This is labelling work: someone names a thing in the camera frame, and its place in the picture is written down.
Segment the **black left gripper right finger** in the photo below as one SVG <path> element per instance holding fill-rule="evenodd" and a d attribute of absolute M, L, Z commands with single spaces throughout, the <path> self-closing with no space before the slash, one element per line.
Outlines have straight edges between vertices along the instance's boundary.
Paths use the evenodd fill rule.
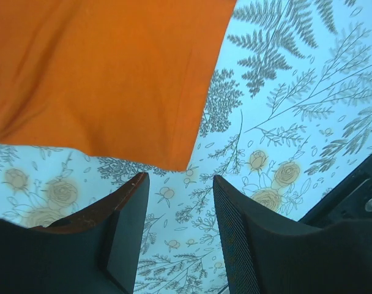
<path fill-rule="evenodd" d="M 213 180 L 231 293 L 372 293 L 372 219 L 316 228 Z"/>

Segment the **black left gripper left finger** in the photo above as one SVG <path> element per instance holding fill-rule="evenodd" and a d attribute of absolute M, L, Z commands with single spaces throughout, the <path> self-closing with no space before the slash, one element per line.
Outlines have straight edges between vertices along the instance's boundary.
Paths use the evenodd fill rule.
<path fill-rule="evenodd" d="M 48 227 L 0 219 L 0 293 L 132 293 L 149 184 L 139 173 Z"/>

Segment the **orange t shirt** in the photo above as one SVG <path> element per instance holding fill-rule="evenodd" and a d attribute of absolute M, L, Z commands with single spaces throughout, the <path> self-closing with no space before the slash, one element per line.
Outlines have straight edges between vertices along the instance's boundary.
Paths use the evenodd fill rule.
<path fill-rule="evenodd" d="M 182 172 L 234 1 L 0 1 L 0 143 Z"/>

